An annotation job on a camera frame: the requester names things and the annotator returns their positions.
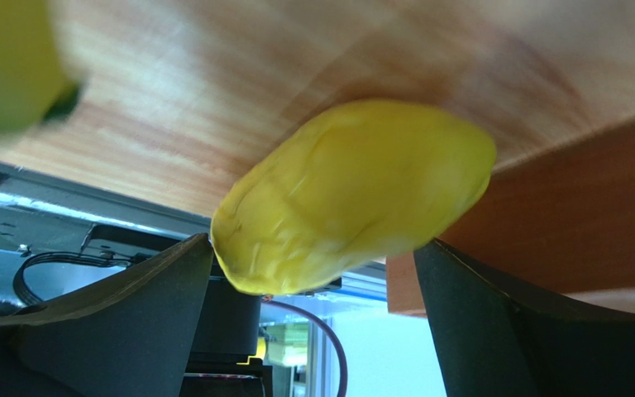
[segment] blurry yellow object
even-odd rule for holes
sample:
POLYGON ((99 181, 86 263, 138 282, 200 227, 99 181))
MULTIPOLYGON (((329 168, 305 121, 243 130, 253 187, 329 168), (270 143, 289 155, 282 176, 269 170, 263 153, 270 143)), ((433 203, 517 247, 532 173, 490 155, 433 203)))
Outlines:
POLYGON ((266 339, 260 337, 256 343, 256 354, 254 356, 250 356, 246 362, 238 362, 237 364, 240 366, 248 366, 249 361, 251 361, 252 358, 258 358, 263 361, 266 358, 266 350, 266 339))
POLYGON ((293 294, 425 245, 486 190, 496 157, 478 127, 434 107, 367 100, 303 125, 212 217, 227 278, 293 294))
POLYGON ((76 97, 55 48, 48 2, 0 0, 0 131, 66 112, 76 97))

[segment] yellow fruit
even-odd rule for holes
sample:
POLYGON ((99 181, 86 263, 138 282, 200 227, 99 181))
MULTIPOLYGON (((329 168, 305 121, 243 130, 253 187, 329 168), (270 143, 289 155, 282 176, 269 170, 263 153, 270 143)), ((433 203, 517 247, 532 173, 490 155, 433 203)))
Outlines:
POLYGON ((256 354, 254 356, 250 356, 246 360, 246 362, 237 362, 237 364, 240 366, 248 366, 252 358, 258 358, 260 360, 264 360, 266 358, 266 350, 268 350, 266 339, 264 339, 263 337, 259 337, 259 339, 256 342, 256 354))
POLYGON ((294 294, 425 245, 481 197, 496 157, 478 127, 434 107, 366 100, 303 125, 212 217, 227 278, 294 294))
POLYGON ((40 122, 59 101, 75 100, 45 0, 0 0, 0 131, 40 122))

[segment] black cable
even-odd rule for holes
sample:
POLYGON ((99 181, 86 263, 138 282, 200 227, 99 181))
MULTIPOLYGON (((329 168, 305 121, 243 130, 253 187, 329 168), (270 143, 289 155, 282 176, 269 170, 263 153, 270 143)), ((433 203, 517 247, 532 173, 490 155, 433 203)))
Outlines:
POLYGON ((71 265, 91 266, 91 267, 114 267, 124 266, 128 267, 131 261, 128 259, 105 259, 98 256, 83 255, 75 252, 46 252, 30 256, 24 263, 21 264, 19 270, 14 275, 12 281, 12 287, 14 294, 27 306, 33 306, 40 304, 44 300, 35 294, 34 291, 29 288, 24 280, 24 270, 34 265, 40 265, 42 263, 70 263, 71 265))
POLYGON ((322 329, 325 335, 327 335, 327 338, 330 339, 330 342, 332 342, 332 345, 335 347, 335 351, 337 352, 337 360, 339 361, 339 364, 340 364, 340 384, 337 387, 337 397, 346 397, 346 387, 347 387, 348 376, 347 376, 345 349, 344 347, 342 347, 340 339, 337 337, 335 332, 332 331, 332 328, 330 328, 330 326, 327 325, 327 323, 322 321, 315 314, 312 314, 307 310, 293 306, 292 304, 284 304, 282 302, 276 302, 274 300, 265 300, 263 304, 268 304, 269 306, 275 306, 276 308, 281 308, 281 309, 299 314, 307 318, 311 322, 313 322, 315 325, 317 325, 318 328, 322 329))

